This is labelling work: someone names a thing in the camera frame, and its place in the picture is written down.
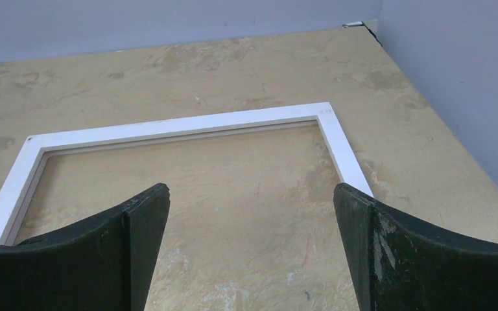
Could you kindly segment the white wooden picture frame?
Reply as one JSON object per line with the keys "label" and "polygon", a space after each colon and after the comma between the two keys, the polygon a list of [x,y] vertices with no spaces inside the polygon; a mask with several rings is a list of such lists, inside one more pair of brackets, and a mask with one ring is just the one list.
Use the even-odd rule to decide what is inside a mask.
{"label": "white wooden picture frame", "polygon": [[46,133],[27,138],[1,187],[0,245],[14,243],[51,156],[314,124],[320,128],[339,178],[371,196],[373,192],[328,102]]}

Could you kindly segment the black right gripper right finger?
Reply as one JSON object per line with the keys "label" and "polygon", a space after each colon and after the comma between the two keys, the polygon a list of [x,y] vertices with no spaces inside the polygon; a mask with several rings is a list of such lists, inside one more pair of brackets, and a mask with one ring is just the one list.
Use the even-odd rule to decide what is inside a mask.
{"label": "black right gripper right finger", "polygon": [[333,204],[361,310],[498,310],[498,244],[399,211],[347,183]]}

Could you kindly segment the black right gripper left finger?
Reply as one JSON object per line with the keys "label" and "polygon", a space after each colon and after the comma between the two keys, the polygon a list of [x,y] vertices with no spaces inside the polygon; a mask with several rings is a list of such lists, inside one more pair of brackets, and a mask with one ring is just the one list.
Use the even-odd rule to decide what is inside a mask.
{"label": "black right gripper left finger", "polygon": [[143,310],[170,208],[158,183],[68,226],[0,246],[0,310]]}

